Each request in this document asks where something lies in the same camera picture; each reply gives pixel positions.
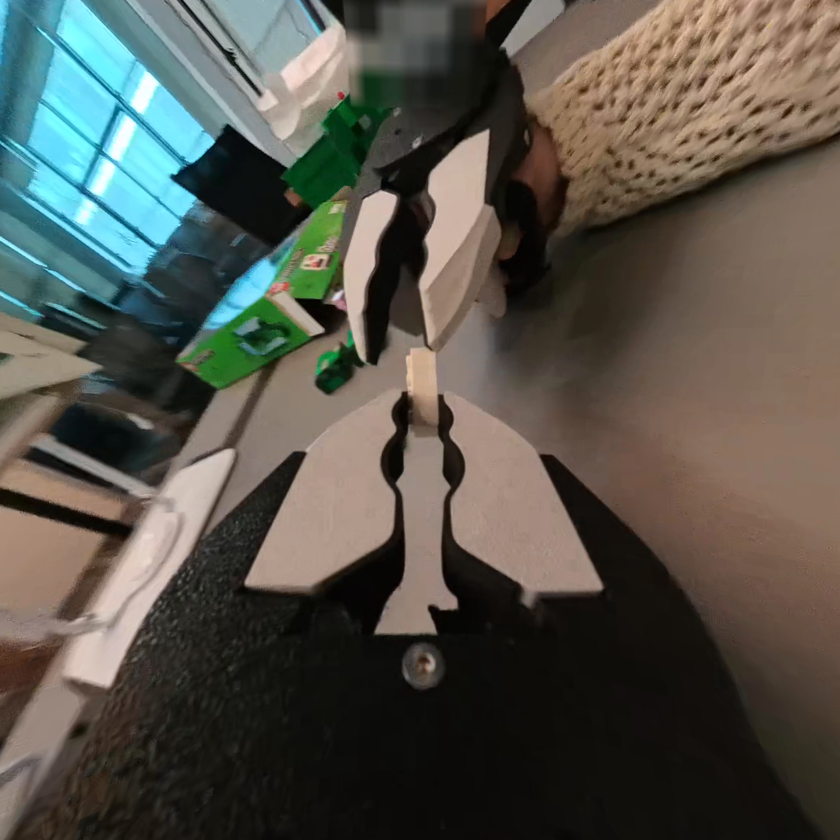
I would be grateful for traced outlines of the black partition panel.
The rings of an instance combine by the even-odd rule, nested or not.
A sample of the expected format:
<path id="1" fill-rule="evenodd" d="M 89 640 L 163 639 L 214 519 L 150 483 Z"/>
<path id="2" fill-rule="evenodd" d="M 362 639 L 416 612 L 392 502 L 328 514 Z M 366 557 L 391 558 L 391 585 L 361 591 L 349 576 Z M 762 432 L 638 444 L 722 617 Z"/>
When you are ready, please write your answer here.
<path id="1" fill-rule="evenodd" d="M 287 168 L 226 124 L 212 145 L 171 176 L 196 200 L 268 246 L 312 214 L 286 183 Z"/>

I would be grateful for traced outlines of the large green lego figure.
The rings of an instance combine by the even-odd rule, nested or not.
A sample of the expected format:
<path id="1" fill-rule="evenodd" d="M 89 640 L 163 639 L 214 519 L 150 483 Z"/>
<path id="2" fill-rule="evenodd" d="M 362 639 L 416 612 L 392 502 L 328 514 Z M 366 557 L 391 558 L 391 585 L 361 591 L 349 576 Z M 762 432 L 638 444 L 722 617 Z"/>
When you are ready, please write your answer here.
<path id="1" fill-rule="evenodd" d="M 320 123 L 322 135 L 283 175 L 287 187 L 312 210 L 344 187 L 353 187 L 390 108 L 357 105 L 349 94 Z"/>

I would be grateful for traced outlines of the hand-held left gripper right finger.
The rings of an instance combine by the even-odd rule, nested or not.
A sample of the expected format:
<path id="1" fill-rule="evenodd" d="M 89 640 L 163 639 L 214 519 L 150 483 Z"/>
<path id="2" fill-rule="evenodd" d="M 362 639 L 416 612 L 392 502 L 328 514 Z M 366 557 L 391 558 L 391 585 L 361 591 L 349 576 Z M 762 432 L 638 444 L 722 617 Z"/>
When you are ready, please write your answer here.
<path id="1" fill-rule="evenodd" d="M 451 621 L 528 633 L 555 602 L 600 596 L 602 577 L 535 447 L 452 392 L 439 409 Z"/>

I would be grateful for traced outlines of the person's right hand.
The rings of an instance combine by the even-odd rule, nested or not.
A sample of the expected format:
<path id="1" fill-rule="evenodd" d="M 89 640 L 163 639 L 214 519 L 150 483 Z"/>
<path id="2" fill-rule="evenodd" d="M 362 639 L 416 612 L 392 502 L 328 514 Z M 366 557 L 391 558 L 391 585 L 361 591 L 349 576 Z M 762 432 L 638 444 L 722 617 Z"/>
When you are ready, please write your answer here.
<path id="1" fill-rule="evenodd" d="M 525 270 L 544 257 L 548 237 L 560 223 L 569 187 L 551 132 L 530 118 L 527 135 L 528 152 L 503 197 L 497 260 L 509 271 Z"/>

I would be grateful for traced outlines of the white lego brick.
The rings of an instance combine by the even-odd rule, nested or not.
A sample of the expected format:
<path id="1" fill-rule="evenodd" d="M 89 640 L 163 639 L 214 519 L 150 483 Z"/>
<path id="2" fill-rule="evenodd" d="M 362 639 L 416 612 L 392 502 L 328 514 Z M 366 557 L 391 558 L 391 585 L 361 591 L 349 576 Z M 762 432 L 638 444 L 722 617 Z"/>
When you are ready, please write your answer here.
<path id="1" fill-rule="evenodd" d="M 413 348 L 406 357 L 408 422 L 414 435 L 427 438 L 438 434 L 437 354 L 427 348 Z"/>

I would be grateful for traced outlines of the white book stand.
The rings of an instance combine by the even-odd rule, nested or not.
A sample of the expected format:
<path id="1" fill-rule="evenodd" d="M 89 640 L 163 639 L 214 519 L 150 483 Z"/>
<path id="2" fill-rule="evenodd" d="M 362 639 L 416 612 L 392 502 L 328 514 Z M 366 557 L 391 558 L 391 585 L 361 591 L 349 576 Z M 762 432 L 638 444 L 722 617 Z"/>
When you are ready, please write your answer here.
<path id="1" fill-rule="evenodd" d="M 83 692 L 111 689 L 145 618 L 200 542 L 235 465 L 234 448 L 193 461 L 153 498 L 66 649 L 62 678 Z"/>

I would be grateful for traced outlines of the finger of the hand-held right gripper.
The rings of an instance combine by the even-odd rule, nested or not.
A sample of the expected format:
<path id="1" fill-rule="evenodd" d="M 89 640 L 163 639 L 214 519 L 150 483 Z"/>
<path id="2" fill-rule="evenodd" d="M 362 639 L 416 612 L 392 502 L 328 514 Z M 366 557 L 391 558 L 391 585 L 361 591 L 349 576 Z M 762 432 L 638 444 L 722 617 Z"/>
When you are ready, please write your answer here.
<path id="1" fill-rule="evenodd" d="M 365 364 L 377 365 L 385 347 L 393 298 L 400 279 L 394 222 L 397 195 L 366 196 L 343 256 L 343 291 L 353 341 Z"/>
<path id="2" fill-rule="evenodd" d="M 464 321 L 500 243 L 501 226 L 486 197 L 489 148 L 488 129 L 460 141 L 427 181 L 434 213 L 417 289 L 425 344 L 433 352 L 441 351 Z"/>

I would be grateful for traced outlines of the dark green lego cube build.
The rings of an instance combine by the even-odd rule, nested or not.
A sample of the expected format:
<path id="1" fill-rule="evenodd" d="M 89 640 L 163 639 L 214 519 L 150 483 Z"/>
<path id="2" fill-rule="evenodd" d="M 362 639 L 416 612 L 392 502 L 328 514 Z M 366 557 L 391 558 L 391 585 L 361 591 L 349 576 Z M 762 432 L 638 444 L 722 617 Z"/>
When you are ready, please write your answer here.
<path id="1" fill-rule="evenodd" d="M 321 393 L 333 394 L 347 384 L 362 365 L 355 346 L 340 343 L 319 356 L 314 383 Z"/>

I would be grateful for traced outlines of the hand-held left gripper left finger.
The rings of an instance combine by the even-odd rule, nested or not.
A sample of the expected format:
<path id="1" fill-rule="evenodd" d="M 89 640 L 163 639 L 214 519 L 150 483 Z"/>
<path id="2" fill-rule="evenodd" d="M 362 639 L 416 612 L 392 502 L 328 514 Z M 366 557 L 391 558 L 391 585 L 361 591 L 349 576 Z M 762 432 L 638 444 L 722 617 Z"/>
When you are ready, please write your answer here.
<path id="1" fill-rule="evenodd" d="M 373 634 L 405 571 L 405 394 L 388 391 L 307 449 L 245 578 L 253 592 L 341 606 Z"/>

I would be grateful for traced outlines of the large paned window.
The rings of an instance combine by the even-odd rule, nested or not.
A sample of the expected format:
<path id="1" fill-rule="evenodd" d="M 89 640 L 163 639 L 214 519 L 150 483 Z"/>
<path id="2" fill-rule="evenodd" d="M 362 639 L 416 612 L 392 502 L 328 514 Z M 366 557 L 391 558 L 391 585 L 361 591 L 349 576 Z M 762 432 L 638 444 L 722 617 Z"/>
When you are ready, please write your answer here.
<path id="1" fill-rule="evenodd" d="M 136 286 L 213 141 L 88 2 L 1 2 L 2 313 L 88 314 Z"/>

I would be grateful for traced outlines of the white paper bag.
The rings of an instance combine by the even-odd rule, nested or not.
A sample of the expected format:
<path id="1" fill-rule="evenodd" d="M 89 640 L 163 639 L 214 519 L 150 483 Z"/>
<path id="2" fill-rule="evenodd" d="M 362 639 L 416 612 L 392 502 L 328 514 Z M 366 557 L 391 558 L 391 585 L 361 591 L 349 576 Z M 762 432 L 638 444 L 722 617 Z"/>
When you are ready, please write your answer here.
<path id="1" fill-rule="evenodd" d="M 268 76 L 257 108 L 273 134 L 301 157 L 321 139 L 323 121 L 349 89 L 346 34 L 334 24 Z"/>

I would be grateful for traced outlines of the green lego box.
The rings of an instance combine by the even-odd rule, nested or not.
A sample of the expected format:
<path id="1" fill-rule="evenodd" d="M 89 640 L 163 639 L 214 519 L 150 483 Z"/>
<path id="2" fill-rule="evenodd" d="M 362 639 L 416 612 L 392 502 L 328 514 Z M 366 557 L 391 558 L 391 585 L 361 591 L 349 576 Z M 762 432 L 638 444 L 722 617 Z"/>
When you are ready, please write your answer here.
<path id="1" fill-rule="evenodd" d="M 176 362 L 220 391 L 334 329 L 349 187 L 320 205 L 225 293 Z"/>

